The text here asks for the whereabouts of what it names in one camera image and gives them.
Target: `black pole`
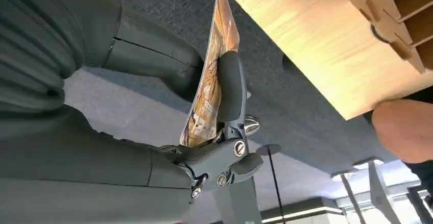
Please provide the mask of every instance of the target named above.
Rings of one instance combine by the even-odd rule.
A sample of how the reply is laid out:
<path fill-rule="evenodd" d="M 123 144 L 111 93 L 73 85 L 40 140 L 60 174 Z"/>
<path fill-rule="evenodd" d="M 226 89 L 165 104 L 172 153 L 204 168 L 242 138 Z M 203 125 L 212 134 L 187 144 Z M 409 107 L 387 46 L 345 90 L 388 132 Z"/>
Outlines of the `black pole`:
<path fill-rule="evenodd" d="M 272 155 L 271 155 L 271 151 L 269 150 L 269 147 L 268 147 L 268 155 L 269 155 L 269 161 L 271 162 L 272 176 L 274 177 L 275 190 L 277 192 L 277 197 L 278 197 L 278 205 L 280 207 L 280 213 L 283 220 L 283 224 L 285 224 L 283 206 L 281 204 L 280 190 L 278 189 L 277 176 L 275 175 L 274 162 L 272 162 Z"/>
<path fill-rule="evenodd" d="M 341 174 L 341 180 L 343 181 L 343 185 L 347 191 L 347 194 L 349 195 L 349 199 L 353 204 L 353 208 L 355 209 L 356 214 L 358 215 L 359 222 L 361 224 L 366 224 L 365 219 L 363 217 L 363 214 L 361 212 L 361 209 L 359 208 L 358 202 L 355 199 L 355 195 L 353 195 L 352 188 L 350 187 L 349 181 L 347 180 L 346 176 Z"/>

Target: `bolt head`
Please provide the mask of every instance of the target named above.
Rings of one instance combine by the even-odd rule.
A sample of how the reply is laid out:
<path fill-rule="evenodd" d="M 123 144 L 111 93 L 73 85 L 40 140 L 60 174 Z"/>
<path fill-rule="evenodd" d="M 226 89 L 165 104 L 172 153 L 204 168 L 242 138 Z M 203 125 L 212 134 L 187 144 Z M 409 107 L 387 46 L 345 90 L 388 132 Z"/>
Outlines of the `bolt head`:
<path fill-rule="evenodd" d="M 239 140 L 234 144 L 234 154 L 237 157 L 242 157 L 244 153 L 245 153 L 245 143 Z"/>
<path fill-rule="evenodd" d="M 225 174 L 221 174 L 218 176 L 218 178 L 216 179 L 216 185 L 218 187 L 222 187 L 225 186 L 227 183 L 227 177 Z"/>
<path fill-rule="evenodd" d="M 202 189 L 200 187 L 194 189 L 193 193 L 191 194 L 193 198 L 197 198 L 200 193 L 202 193 Z"/>

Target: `wooden shelf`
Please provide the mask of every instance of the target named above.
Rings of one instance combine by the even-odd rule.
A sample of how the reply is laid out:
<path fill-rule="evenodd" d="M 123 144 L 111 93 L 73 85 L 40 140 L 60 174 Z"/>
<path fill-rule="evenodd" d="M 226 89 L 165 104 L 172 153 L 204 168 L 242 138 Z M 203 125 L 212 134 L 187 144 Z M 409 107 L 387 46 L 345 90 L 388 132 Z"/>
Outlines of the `wooden shelf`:
<path fill-rule="evenodd" d="M 433 85 L 433 72 L 421 74 L 394 51 L 404 41 L 390 46 L 375 39 L 349 0 L 236 1 L 345 119 Z"/>

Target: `ceiling light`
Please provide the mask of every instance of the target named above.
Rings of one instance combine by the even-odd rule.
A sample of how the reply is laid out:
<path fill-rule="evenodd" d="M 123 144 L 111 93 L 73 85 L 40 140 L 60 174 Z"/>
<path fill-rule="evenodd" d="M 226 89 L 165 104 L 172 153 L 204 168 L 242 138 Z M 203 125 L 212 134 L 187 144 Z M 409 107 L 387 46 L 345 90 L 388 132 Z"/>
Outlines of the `ceiling light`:
<path fill-rule="evenodd" d="M 287 214 L 284 217 L 277 216 L 277 217 L 273 217 L 273 218 L 269 218 L 269 219 L 264 219 L 261 222 L 267 223 L 267 222 L 282 220 L 283 218 L 288 219 L 288 218 L 293 218 L 293 217 L 301 216 L 301 215 L 307 215 L 307 214 L 316 213 L 316 212 L 320 212 L 320 211 L 329 211 L 329 212 L 333 212 L 336 214 L 340 214 L 343 212 L 341 209 L 336 209 L 336 208 L 324 206 L 324 207 L 318 207 L 318 208 L 314 208 L 314 209 L 310 209 L 310 210 L 304 210 L 304 211 L 300 211 L 300 212 L 296 212 L 296 213 L 292 213 L 292 214 Z"/>
<path fill-rule="evenodd" d="M 344 174 L 344 176 L 349 179 L 351 176 L 353 176 L 356 172 L 354 171 L 342 171 L 342 172 L 337 172 L 335 174 L 331 175 L 331 180 L 335 181 L 335 182 L 340 182 L 342 181 L 341 179 L 341 175 Z"/>
<path fill-rule="evenodd" d="M 368 163 L 371 161 L 373 161 L 374 164 L 376 164 L 376 165 L 383 164 L 383 161 L 380 159 L 369 159 L 369 160 L 365 160 L 365 161 L 358 162 L 358 163 L 354 164 L 353 168 L 358 169 L 358 170 L 368 169 Z"/>
<path fill-rule="evenodd" d="M 267 223 L 267 222 L 271 222 L 271 221 L 276 221 L 276 220 L 282 220 L 283 217 L 282 216 L 277 216 L 277 217 L 272 217 L 269 219 L 264 219 L 261 221 L 261 223 Z"/>

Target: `robotic hand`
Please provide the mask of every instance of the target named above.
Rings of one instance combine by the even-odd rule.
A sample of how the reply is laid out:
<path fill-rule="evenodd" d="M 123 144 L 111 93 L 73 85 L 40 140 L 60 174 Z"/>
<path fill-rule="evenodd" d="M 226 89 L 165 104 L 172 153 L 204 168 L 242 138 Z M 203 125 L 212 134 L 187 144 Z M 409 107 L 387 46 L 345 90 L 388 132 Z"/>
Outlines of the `robotic hand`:
<path fill-rule="evenodd" d="M 237 53 L 219 62 L 218 137 L 156 148 L 96 132 L 64 104 L 81 66 L 153 76 L 192 101 L 203 61 L 116 0 L 0 0 L 0 222 L 175 222 L 191 199 L 248 179 L 246 89 Z"/>
<path fill-rule="evenodd" d="M 199 148 L 166 146 L 174 154 L 172 162 L 184 168 L 193 180 L 192 197 L 203 190 L 215 190 L 249 179 L 263 164 L 248 152 L 245 136 L 247 90 L 237 52 L 221 56 L 218 77 L 222 100 L 218 111 L 217 136 Z"/>

